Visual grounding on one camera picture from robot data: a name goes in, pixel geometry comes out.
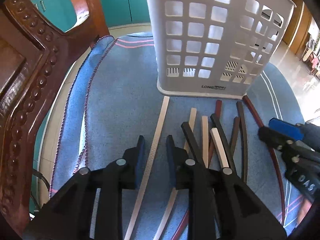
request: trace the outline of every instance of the white stick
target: white stick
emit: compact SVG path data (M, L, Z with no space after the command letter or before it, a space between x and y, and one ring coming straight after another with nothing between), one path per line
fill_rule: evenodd
M229 167L228 159L227 159L226 153L224 151L223 144L222 144L218 129L212 128L210 130L210 133L211 133L211 137L212 137L214 146L216 147L216 151L218 153L221 168L222 169L228 168Z
M209 128L208 117L202 116L201 118L201 130L202 130L202 159L204 165L207 168L209 166Z
M189 117L189 126L191 128L191 131L193 131L193 128L195 126L196 114L197 114L197 109L196 108L191 108L190 117ZM184 144L184 149L187 151L187 153L189 153L189 145L188 145L187 140L186 140L186 142ZM172 210L173 205L174 205L174 201L176 200L176 197L177 197L177 193L178 193L178 190L173 188L172 191L171 191L171 194L170 194L168 205L167 205L167 207L166 207L166 209L164 211L163 217L162 217L161 222L159 224L158 230L157 230L155 236L153 237L153 240L159 240L160 239L161 234L162 234L162 232L164 230L164 227L168 222L171 210Z
M191 131L193 131L193 128L195 127L195 122L196 122L196 114L197 114L197 109L196 108L191 108L190 111L190 117L189 117L189 126L191 128ZM187 151L187 153L189 154L189 145L188 142L186 140L186 142L184 143L184 149Z
M146 191L149 176L151 173L153 160L155 159L156 151L158 148L158 143L159 143L162 127L164 124L164 118L165 118L165 114L167 112L168 104L169 104L169 97L165 96L163 99L163 102L162 102L162 107L161 107L161 111L159 114L159 119L158 119L158 123L156 126L155 135L153 136L150 153L149 153L149 157L147 160L147 165L146 165L146 168L143 173L140 189L138 191L136 203L134 204L133 212L131 215L131 219L130 219L129 226L128 226L127 232L125 234L124 240L130 240L134 225L136 223L136 220L137 220L137 217L139 214L139 210L140 210L140 207L142 204L143 196Z

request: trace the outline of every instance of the cabinet door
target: cabinet door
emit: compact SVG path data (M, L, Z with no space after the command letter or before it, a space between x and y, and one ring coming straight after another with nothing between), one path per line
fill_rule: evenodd
M66 32L77 19L71 0L31 0L38 10L56 27Z
M149 23L147 0L129 0L132 23Z
M100 0L108 27L131 23L128 0Z

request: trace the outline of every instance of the plastic basket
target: plastic basket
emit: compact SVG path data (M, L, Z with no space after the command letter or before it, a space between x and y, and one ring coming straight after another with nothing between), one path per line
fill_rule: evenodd
M291 0L147 0L163 94L242 98L279 45Z

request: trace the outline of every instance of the tiled floor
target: tiled floor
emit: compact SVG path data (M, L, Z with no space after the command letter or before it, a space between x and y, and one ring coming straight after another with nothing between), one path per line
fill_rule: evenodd
M122 28L114 28L110 30L111 35L115 38L136 32L149 32L151 31L150 25L129 26ZM51 117L44 137L43 148L40 159L40 172L48 179L51 179L53 163L56 153L56 147L59 139L60 127L62 123L64 107L67 100L68 92L76 73L81 66L82 62L90 52L90 48L77 60L71 68L69 74L63 83L60 93L52 109ZM290 84L295 96L300 105L302 115L305 120L309 120L317 116L314 113L320 108L320 100L316 95L320 94L320 82L317 78L309 75L308 67L301 62L283 42L280 43L276 52L270 59L281 73L285 76ZM39 185L40 204L48 201L48 191L43 182Z
M151 32L151 25L137 25L137 26L123 26L121 28L110 28L110 34L114 38L118 38L130 33L138 32ZM82 62L85 60L90 52L90 48L75 62L72 68L69 70L65 81L62 83L60 92L56 98L55 103L53 103L53 108L51 115L49 117L49 122L47 129L45 131L44 142L41 150L40 166L39 171L46 177L50 182L54 159L57 150L57 144L60 134L60 128L63 119L64 108L70 87L75 79L75 76L80 68ZM47 203L49 199L48 190L42 180L39 182L39 203L42 206Z
M286 78L293 93L299 103L301 113L305 121L320 116L320 81L317 77L311 76L308 66L300 61L287 47L281 42L270 62L275 65ZM320 120L313 122L320 125Z

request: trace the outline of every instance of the wooden chair back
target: wooden chair back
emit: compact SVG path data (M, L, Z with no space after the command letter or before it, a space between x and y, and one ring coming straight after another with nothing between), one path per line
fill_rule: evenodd
M70 66L108 35L100 0L71 0L76 25L62 32L30 0L0 7L0 212L21 235L29 222L37 131Z

